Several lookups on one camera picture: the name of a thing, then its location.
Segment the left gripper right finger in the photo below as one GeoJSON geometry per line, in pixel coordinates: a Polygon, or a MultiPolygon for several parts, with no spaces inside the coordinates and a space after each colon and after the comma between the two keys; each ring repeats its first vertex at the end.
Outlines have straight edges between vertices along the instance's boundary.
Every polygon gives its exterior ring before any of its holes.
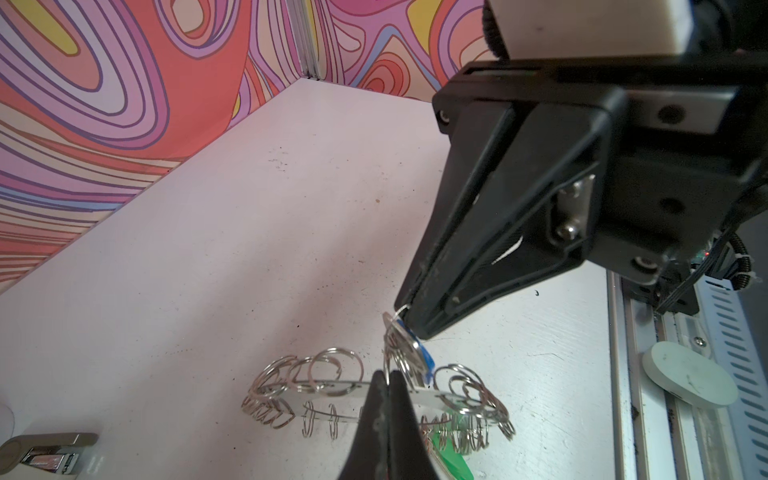
{"type": "Polygon", "coordinates": [[[422,438],[407,381],[390,374],[388,478],[393,480],[438,479],[422,438]]]}

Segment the white oval puck on rail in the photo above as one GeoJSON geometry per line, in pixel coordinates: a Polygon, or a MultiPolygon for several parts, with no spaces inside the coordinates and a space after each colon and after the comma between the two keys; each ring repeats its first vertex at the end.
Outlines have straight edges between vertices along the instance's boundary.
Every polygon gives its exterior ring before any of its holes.
{"type": "Polygon", "coordinates": [[[738,399],[736,383],[723,367],[678,343],[655,343],[641,364],[656,385],[694,407],[719,409],[738,399]]]}

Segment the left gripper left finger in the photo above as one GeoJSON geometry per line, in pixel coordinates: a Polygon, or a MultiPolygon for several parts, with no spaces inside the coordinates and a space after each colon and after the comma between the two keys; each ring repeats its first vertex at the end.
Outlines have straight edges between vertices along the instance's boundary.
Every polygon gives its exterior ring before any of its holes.
{"type": "Polygon", "coordinates": [[[378,370],[371,379],[361,417],[339,480],[384,480],[388,478],[389,394],[385,374],[378,370]]]}

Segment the green key tag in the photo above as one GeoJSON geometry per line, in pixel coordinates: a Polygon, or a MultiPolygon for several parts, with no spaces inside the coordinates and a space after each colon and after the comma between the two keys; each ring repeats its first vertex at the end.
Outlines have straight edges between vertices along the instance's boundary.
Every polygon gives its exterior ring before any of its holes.
{"type": "Polygon", "coordinates": [[[474,480],[474,474],[464,457],[457,453],[449,440],[444,441],[437,432],[432,434],[432,451],[437,455],[443,471],[455,480],[474,480]]]}

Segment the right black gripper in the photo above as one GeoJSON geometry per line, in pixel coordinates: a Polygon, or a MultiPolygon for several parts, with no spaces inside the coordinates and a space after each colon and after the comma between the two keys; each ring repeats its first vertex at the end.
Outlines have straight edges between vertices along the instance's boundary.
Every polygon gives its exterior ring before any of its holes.
{"type": "Polygon", "coordinates": [[[407,275],[429,339],[593,262],[654,282],[767,169],[767,57],[483,61],[434,96],[450,142],[407,275]]]}

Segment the metal disc key ring holder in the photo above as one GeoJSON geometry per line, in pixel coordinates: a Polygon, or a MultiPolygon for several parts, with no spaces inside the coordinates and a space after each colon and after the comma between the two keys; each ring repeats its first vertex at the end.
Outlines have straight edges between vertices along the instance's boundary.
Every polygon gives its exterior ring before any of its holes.
{"type": "Polygon", "coordinates": [[[387,352],[381,373],[382,380],[374,381],[361,355],[341,347],[285,355],[256,375],[240,410],[273,430],[297,423],[306,438],[327,423],[331,439],[337,439],[343,424],[363,422],[366,403],[386,412],[390,384],[401,374],[404,398],[429,450],[452,448],[468,455],[488,448],[494,430],[508,441],[517,434],[506,405],[463,364],[437,366],[419,347],[412,353],[387,352]]]}

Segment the small grey stapler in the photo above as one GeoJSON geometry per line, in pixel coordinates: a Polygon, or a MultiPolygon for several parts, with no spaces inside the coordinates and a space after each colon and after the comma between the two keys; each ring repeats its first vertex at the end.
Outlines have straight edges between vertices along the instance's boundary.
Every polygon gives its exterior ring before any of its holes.
{"type": "Polygon", "coordinates": [[[80,460],[96,433],[19,435],[1,446],[2,479],[76,479],[80,460]]]}

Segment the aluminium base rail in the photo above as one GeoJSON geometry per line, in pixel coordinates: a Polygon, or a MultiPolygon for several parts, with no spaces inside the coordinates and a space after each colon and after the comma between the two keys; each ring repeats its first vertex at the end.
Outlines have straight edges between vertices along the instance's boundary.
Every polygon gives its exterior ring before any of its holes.
{"type": "Polygon", "coordinates": [[[616,478],[766,478],[767,380],[729,281],[701,278],[693,315],[607,283],[616,478]]]}

